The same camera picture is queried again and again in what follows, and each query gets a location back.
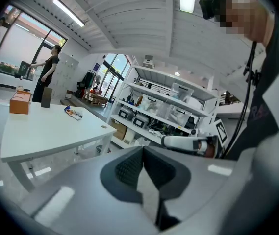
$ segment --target snack package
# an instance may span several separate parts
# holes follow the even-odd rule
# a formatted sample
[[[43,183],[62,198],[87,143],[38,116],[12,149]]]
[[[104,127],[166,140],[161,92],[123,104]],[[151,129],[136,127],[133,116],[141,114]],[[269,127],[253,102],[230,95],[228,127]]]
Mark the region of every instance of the snack package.
[[[64,111],[71,117],[75,118],[77,121],[82,119],[82,112],[71,110],[70,105],[66,106]]]

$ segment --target black cable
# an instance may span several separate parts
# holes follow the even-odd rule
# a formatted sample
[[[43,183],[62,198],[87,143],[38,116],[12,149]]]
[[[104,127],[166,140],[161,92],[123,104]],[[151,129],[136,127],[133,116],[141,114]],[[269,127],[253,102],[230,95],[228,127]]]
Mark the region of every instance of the black cable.
[[[249,58],[248,58],[248,61],[247,61],[247,64],[246,64],[246,67],[245,67],[245,70],[244,70],[244,75],[247,72],[249,73],[248,74],[248,85],[247,85],[247,90],[246,90],[244,106],[243,106],[240,118],[237,122],[237,125],[236,125],[235,131],[233,133],[233,136],[232,136],[230,142],[228,143],[228,146],[225,149],[225,152],[222,154],[221,158],[224,158],[225,155],[229,152],[229,150],[233,146],[233,143],[236,140],[236,137],[237,137],[237,135],[238,135],[238,133],[239,133],[241,127],[242,127],[242,123],[245,119],[246,110],[247,110],[248,101],[249,101],[249,94],[250,94],[250,89],[251,89],[252,65],[253,65],[253,59],[254,59],[254,56],[255,56],[256,45],[257,45],[257,42],[253,42],[252,49],[251,49],[251,52],[250,52],[250,55],[249,55]]]

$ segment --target ceiling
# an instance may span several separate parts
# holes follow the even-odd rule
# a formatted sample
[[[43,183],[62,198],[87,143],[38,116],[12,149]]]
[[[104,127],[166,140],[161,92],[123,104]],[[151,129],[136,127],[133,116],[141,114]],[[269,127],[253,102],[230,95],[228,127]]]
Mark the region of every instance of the ceiling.
[[[52,0],[23,1],[50,14],[90,53],[151,54],[198,76],[219,74],[223,79],[240,69],[250,53],[250,41],[204,20],[198,2],[189,14],[180,11],[179,0],[61,0],[85,22],[80,27]],[[258,45],[256,55],[263,51]]]

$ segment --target shelf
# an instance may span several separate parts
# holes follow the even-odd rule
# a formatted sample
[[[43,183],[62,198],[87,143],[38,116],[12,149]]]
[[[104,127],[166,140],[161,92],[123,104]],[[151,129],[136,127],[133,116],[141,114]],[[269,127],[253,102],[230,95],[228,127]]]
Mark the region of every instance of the shelf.
[[[137,132],[138,134],[146,137],[147,139],[155,142],[155,143],[158,143],[158,144],[161,144],[161,138],[158,138],[156,137],[155,135],[149,133],[147,130],[145,129],[142,129],[142,128],[139,128],[137,127],[136,125],[134,125],[131,121],[128,121],[124,118],[121,118],[120,116],[118,115],[111,115],[111,118],[117,120],[119,123],[125,125],[126,127],[128,127],[129,129]]]
[[[116,138],[115,136],[112,136],[111,141],[123,149],[132,147],[132,145],[124,143],[123,140],[120,140],[120,139]]]
[[[208,117],[209,114],[200,110],[200,109],[197,109],[196,107],[193,107],[192,105],[189,105],[181,100],[178,100],[174,97],[171,97],[171,96],[167,96],[163,93],[160,93],[160,92],[157,92],[155,90],[151,90],[151,89],[148,89],[146,87],[143,87],[143,86],[140,86],[140,85],[136,85],[136,84],[132,84],[132,83],[128,83],[126,82],[125,84],[129,85],[133,90],[135,91],[138,91],[142,94],[146,94],[148,96],[152,96],[156,99],[159,99],[161,101],[164,101],[166,103],[169,103],[169,104],[173,104],[177,107],[180,107],[192,114],[194,114],[195,116],[198,116],[198,117]]]
[[[148,115],[148,116],[150,116],[150,117],[152,117],[152,118],[155,118],[156,120],[159,120],[159,121],[161,121],[161,122],[163,122],[163,123],[165,123],[165,124],[168,124],[168,125],[170,125],[170,126],[173,126],[173,127],[177,128],[177,129],[179,129],[179,130],[181,130],[181,131],[187,132],[188,134],[191,133],[191,130],[186,129],[186,128],[183,128],[182,126],[179,126],[178,124],[175,124],[175,123],[172,123],[172,122],[170,122],[170,121],[168,121],[168,120],[165,120],[164,118],[158,117],[157,115],[155,115],[155,114],[153,114],[153,113],[144,111],[143,109],[139,109],[138,107],[136,107],[136,106],[134,106],[134,105],[131,105],[131,104],[128,104],[128,103],[126,103],[126,102],[124,102],[124,101],[122,101],[122,100],[119,100],[118,102],[121,103],[121,104],[123,104],[123,105],[125,105],[125,106],[128,106],[128,107],[130,107],[130,108],[132,108],[132,109],[134,109],[134,110],[136,110],[136,111],[139,111],[139,112],[141,112],[141,113],[143,113],[143,114],[145,114],[145,115]]]
[[[207,101],[213,98],[218,98],[213,92],[208,91],[207,89],[199,86],[198,84],[194,84],[175,75],[170,75],[159,70],[149,69],[137,65],[133,65],[133,67],[136,69],[139,77],[144,80],[151,81],[153,83],[163,85],[169,88],[172,87],[173,83],[177,83],[191,88],[194,90],[192,97],[197,98],[201,101]]]

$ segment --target window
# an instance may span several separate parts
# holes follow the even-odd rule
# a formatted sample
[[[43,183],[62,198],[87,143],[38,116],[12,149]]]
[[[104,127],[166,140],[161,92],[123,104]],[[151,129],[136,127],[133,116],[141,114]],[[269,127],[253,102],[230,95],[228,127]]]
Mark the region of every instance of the window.
[[[62,47],[66,42],[65,38],[11,5],[4,14],[7,22],[0,28],[0,72],[19,73],[22,61],[42,63],[51,56],[54,45]],[[28,70],[24,78],[32,80],[34,72],[34,69]]]
[[[129,67],[130,63],[125,55],[108,54],[98,72],[102,81],[100,86],[102,96],[109,100],[116,96]]]

